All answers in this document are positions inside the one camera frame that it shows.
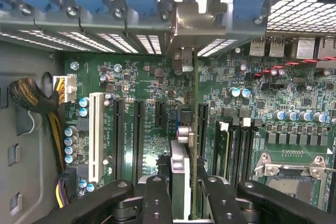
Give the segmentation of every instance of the green circuit board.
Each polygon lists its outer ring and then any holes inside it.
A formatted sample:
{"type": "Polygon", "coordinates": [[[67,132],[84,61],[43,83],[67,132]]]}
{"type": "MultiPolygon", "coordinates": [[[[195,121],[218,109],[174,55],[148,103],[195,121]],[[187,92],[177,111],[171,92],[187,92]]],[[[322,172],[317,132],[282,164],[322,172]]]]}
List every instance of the green circuit board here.
{"type": "MultiPolygon", "coordinates": [[[[333,110],[336,108],[334,83],[336,76],[315,77],[316,71],[313,65],[306,64],[300,67],[285,67],[284,76],[272,77],[268,74],[260,78],[246,79],[247,72],[262,72],[274,65],[284,63],[283,59],[270,57],[251,57],[234,52],[222,55],[217,59],[200,59],[198,101],[207,105],[206,125],[204,126],[203,150],[200,155],[205,159],[205,167],[208,174],[213,173],[214,147],[216,138],[216,122],[230,122],[231,118],[251,118],[261,120],[257,130],[250,133],[248,140],[253,143],[246,171],[248,178],[254,178],[254,169],[262,156],[267,153],[272,162],[279,164],[311,164],[316,156],[322,156],[326,167],[333,167],[335,153],[334,126],[331,119],[336,116],[333,110]],[[245,64],[247,69],[240,71],[239,65],[245,64]],[[297,90],[298,84],[294,78],[304,78],[304,86],[311,86],[310,91],[297,90]],[[286,86],[280,90],[262,89],[263,83],[279,83],[286,86]],[[246,88],[250,90],[247,98],[233,97],[232,88],[246,88]],[[313,115],[320,112],[326,115],[326,122],[319,123],[314,120],[304,122],[296,120],[275,120],[274,112],[291,111],[297,115],[300,112],[311,112],[313,115]]],[[[77,76],[77,97],[88,97],[92,92],[113,92],[115,99],[123,99],[123,146],[124,159],[122,162],[122,178],[136,183],[141,175],[154,175],[157,172],[156,160],[160,155],[170,154],[169,141],[175,139],[176,114],[178,106],[188,104],[193,94],[192,73],[176,75],[167,63],[165,57],[160,56],[125,56],[125,55],[96,55],[96,54],[68,54],[66,56],[66,74],[77,76]],[[71,62],[78,62],[79,69],[70,69],[71,62]],[[120,64],[121,72],[115,72],[113,66],[120,64]],[[109,81],[102,83],[100,75],[108,74],[109,81]],[[141,141],[143,144],[142,158],[134,159],[134,127],[136,101],[143,101],[143,125],[144,133],[141,141]],[[163,104],[164,120],[158,125],[156,115],[158,106],[163,104]]],[[[77,125],[79,119],[79,104],[66,104],[66,125],[77,125]]],[[[114,149],[114,114],[113,106],[104,109],[104,156],[113,156],[114,149]]],[[[78,132],[77,159],[71,166],[86,165],[88,163],[88,132],[78,132]]],[[[237,162],[235,157],[237,146],[231,146],[228,166],[237,162]]],[[[98,186],[116,179],[115,167],[111,164],[104,166],[104,176],[98,186]]],[[[226,178],[231,182],[236,170],[229,172],[226,178]]],[[[327,209],[329,187],[331,183],[330,172],[327,172],[324,184],[321,179],[312,179],[293,173],[280,172],[277,177],[258,177],[258,181],[267,185],[275,185],[280,188],[283,184],[292,183],[295,187],[288,192],[293,197],[307,192],[311,197],[302,199],[323,210],[327,209]]]]}

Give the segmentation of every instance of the white connector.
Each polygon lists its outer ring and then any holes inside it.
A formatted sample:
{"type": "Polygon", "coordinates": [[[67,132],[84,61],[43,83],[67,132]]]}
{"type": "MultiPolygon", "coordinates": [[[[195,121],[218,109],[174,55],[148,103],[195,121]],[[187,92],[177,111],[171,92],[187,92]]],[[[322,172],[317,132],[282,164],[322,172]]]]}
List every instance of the white connector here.
{"type": "Polygon", "coordinates": [[[89,95],[89,181],[98,183],[103,176],[104,94],[89,95]]]}
{"type": "Polygon", "coordinates": [[[64,79],[64,102],[71,102],[77,99],[77,77],[76,76],[54,76],[53,86],[55,88],[56,82],[64,79]]]}

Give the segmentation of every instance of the perforated metal panel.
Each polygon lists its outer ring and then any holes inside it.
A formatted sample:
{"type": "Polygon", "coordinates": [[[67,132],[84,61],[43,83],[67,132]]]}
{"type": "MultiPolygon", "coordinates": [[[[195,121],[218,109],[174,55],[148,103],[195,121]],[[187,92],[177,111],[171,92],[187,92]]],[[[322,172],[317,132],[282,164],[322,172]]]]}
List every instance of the perforated metal panel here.
{"type": "Polygon", "coordinates": [[[281,0],[271,8],[268,30],[335,33],[336,5],[317,0],[281,0]]]}

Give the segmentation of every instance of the motherboard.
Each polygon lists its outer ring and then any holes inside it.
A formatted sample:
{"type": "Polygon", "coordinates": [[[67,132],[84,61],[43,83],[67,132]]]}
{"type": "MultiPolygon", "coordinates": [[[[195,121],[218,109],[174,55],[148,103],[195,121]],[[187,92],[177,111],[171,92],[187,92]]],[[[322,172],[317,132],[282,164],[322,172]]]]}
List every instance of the motherboard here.
{"type": "Polygon", "coordinates": [[[66,132],[72,132],[66,162],[77,167],[79,196],[115,179],[136,184],[155,175],[177,127],[197,109],[198,155],[209,175],[233,186],[254,179],[327,210],[336,75],[309,62],[284,63],[249,56],[247,48],[199,59],[195,91],[194,74],[174,72],[165,57],[67,53],[66,74],[77,77],[78,99],[66,104],[66,132]],[[195,94],[198,108],[191,105],[195,94]],[[103,127],[94,139],[91,115],[103,127]],[[222,123],[229,125],[225,131],[222,123]]]}

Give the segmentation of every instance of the power connector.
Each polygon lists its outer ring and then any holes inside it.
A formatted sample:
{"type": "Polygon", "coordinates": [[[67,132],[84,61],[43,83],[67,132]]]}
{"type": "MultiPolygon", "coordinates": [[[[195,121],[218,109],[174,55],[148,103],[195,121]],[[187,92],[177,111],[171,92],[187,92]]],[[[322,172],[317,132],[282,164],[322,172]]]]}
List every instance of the power connector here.
{"type": "Polygon", "coordinates": [[[76,76],[54,76],[53,86],[59,79],[64,79],[64,102],[71,102],[77,99],[77,77],[76,76]]]}

